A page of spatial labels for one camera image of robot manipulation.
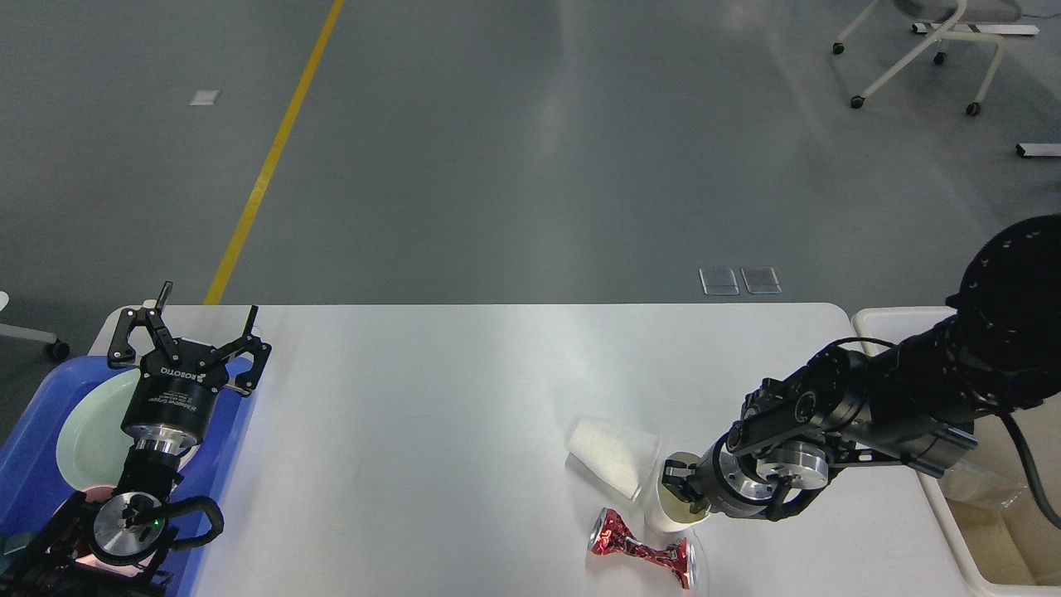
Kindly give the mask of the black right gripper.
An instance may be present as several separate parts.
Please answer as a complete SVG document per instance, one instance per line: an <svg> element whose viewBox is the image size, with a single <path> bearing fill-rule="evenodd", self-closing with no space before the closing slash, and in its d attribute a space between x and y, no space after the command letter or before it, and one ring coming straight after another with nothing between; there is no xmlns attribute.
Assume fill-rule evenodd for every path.
<svg viewBox="0 0 1061 597"><path fill-rule="evenodd" d="M830 482L827 449L789 439L765 454L734 456L724 439L699 464L663 462L661 484L690 515L780 522L803 513Z"/></svg>

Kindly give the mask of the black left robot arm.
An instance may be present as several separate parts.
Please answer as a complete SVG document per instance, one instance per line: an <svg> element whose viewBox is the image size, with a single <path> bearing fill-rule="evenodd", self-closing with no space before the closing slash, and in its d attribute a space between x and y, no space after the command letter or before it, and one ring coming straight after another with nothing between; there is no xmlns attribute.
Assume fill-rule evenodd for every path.
<svg viewBox="0 0 1061 597"><path fill-rule="evenodd" d="M2 447L4 596L187 596L273 348L249 309L234 340L121 309L103 356L49 374Z"/></svg>

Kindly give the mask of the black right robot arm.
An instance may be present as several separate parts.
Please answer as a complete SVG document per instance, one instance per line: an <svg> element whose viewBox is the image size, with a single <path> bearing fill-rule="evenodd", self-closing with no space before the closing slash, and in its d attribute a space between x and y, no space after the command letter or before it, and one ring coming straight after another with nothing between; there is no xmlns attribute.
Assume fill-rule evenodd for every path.
<svg viewBox="0 0 1061 597"><path fill-rule="evenodd" d="M1059 393L1058 215L1023 220L973 258L951 316L879 355L827 344L785 379L766 377L740 418L693 464L664 462L661 482L690 514L779 522L803 513L845 469L907 466L933 478L977 446L996 416L1017 450L1041 513L1051 507L1013 412Z"/></svg>

